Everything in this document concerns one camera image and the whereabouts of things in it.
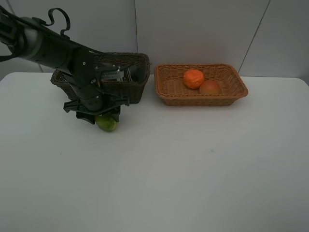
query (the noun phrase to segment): light brown wicker basket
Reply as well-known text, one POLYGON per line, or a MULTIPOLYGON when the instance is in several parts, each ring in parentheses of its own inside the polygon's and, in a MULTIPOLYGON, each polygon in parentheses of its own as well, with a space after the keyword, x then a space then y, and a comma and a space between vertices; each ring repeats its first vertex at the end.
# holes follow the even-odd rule
POLYGON ((248 95, 248 90, 237 71, 228 64, 161 64, 154 71, 157 95, 172 106, 228 106, 248 95), (204 73, 205 80, 215 80, 221 88, 219 95, 202 95, 198 89, 183 84, 183 75, 189 69, 204 73))

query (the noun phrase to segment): white tabletop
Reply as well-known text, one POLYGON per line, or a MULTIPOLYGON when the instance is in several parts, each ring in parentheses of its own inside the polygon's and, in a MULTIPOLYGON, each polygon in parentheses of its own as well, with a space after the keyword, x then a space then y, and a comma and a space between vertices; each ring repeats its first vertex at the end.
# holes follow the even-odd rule
POLYGON ((105 133, 50 73, 0 82, 0 230, 307 232, 309 87, 244 77, 229 107, 168 107, 151 77, 105 133))

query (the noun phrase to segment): white wall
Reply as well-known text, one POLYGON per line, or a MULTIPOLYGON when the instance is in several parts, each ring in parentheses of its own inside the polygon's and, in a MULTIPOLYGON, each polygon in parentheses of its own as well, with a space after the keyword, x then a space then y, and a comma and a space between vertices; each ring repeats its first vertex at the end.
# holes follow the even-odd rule
POLYGON ((308 9, 308 0, 272 0, 240 74, 299 77, 309 84, 308 9))
MULTIPOLYGON (((0 5, 10 11, 5 0, 0 0, 0 5)), ((10 55, 11 52, 6 45, 0 43, 0 56, 10 55)), ((15 58, 6 62, 0 62, 0 80, 7 74, 14 72, 40 72, 39 66, 35 63, 15 58)))
POLYGON ((240 68, 268 0, 136 0, 138 50, 154 65, 227 62, 240 68))
MULTIPOLYGON (((18 16, 38 17, 50 22, 50 8, 62 8, 70 17, 71 40, 102 52, 136 52, 134 0, 10 0, 18 16)), ((66 27, 64 17, 54 12, 57 33, 66 27)))

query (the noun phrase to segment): green apple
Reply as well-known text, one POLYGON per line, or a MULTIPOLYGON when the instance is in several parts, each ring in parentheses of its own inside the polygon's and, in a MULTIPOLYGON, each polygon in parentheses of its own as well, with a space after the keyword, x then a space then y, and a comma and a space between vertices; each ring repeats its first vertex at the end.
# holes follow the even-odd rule
POLYGON ((117 127, 117 122, 111 116, 95 116, 98 127, 104 131, 111 132, 117 127))

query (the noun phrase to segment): wicker basket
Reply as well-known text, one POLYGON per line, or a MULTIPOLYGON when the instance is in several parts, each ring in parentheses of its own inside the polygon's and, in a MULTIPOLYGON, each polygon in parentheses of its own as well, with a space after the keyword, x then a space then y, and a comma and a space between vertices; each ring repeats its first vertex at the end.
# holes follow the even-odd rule
MULTIPOLYGON (((95 54, 94 57, 95 64, 110 62, 113 64, 117 64, 119 66, 125 66, 133 62, 133 65, 136 65, 139 68, 141 68, 142 72, 139 73, 139 75, 141 75, 139 77, 139 79, 142 80, 141 83, 116 82, 116 81, 104 82, 104 87, 106 90, 118 93, 119 95, 127 96, 130 100, 130 104, 139 103, 144 91, 145 84, 147 83, 150 74, 150 62, 148 56, 145 54, 138 54, 138 53, 107 53, 107 54, 110 54, 111 56, 101 56, 99 54, 95 54)), ((51 82, 54 85, 61 88, 67 94, 67 96, 71 101, 77 99, 75 92, 68 84, 61 71, 56 70, 53 73, 51 82)))
POLYGON ((236 70, 228 64, 161 64, 154 71, 157 95, 166 105, 228 106, 248 95, 248 90, 236 70), (202 95, 199 90, 183 84, 183 74, 189 69, 204 73, 205 80, 215 80, 220 95, 202 95))

